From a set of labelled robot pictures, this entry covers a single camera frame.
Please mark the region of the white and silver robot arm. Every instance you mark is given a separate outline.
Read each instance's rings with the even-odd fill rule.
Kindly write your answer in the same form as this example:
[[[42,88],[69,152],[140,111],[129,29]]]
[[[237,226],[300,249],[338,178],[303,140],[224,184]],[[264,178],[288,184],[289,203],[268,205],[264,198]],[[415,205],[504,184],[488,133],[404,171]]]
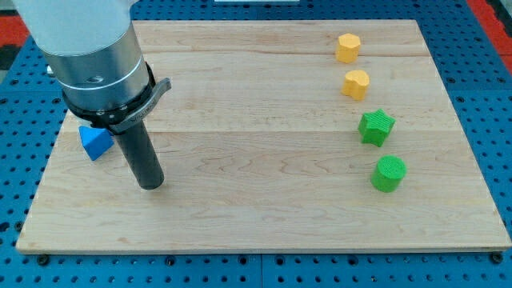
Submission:
[[[149,85],[130,17],[136,0],[14,0],[73,105],[113,110]]]

